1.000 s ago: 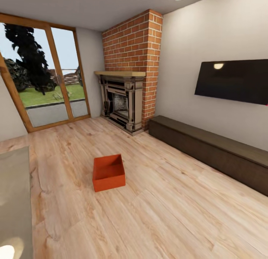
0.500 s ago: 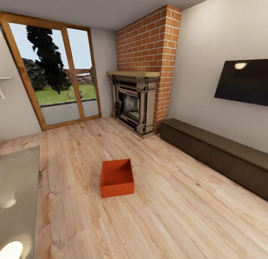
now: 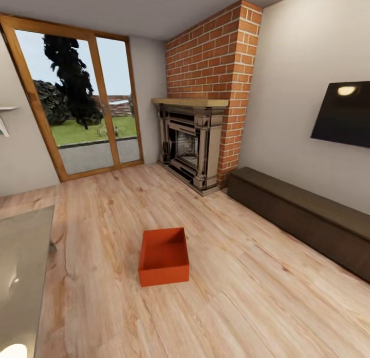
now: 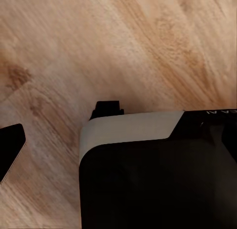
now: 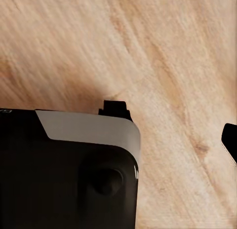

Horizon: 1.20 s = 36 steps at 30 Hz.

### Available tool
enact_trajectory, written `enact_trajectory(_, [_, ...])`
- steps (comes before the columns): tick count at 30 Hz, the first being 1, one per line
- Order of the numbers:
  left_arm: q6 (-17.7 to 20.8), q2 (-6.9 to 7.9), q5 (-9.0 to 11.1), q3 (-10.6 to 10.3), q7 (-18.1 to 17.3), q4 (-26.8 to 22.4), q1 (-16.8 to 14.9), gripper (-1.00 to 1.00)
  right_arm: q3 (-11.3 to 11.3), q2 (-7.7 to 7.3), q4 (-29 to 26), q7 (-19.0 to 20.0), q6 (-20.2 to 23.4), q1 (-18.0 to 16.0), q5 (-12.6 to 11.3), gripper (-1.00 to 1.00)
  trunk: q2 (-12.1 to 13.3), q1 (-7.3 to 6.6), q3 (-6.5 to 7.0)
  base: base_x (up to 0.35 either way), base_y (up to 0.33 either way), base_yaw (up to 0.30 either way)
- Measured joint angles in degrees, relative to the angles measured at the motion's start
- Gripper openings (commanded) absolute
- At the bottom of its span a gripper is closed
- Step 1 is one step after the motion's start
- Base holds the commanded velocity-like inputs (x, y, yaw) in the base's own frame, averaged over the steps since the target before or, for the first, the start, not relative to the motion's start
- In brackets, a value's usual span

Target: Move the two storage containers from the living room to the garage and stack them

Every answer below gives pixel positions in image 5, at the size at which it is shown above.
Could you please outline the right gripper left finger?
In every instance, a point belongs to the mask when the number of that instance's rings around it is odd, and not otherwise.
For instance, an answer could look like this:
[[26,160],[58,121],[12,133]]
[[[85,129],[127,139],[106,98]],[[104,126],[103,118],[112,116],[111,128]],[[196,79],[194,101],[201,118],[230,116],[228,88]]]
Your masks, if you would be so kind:
[[0,183],[26,141],[22,124],[0,129]]

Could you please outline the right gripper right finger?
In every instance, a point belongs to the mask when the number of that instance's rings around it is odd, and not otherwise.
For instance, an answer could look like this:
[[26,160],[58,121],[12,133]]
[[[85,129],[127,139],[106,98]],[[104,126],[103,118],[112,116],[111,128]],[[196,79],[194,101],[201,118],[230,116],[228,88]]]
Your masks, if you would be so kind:
[[237,163],[237,125],[226,123],[221,140]]

